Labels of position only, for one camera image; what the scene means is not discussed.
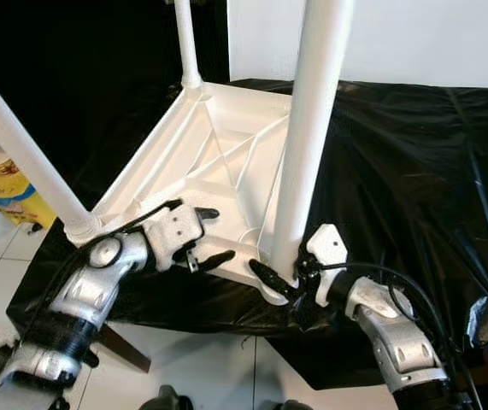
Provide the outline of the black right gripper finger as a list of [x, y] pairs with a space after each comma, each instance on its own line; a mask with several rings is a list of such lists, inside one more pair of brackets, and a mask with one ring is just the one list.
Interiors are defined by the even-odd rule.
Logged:
[[248, 266], [266, 288], [273, 290], [279, 296], [283, 296], [287, 300], [299, 296], [298, 289], [284, 281], [270, 266], [264, 265], [258, 259], [250, 259]]

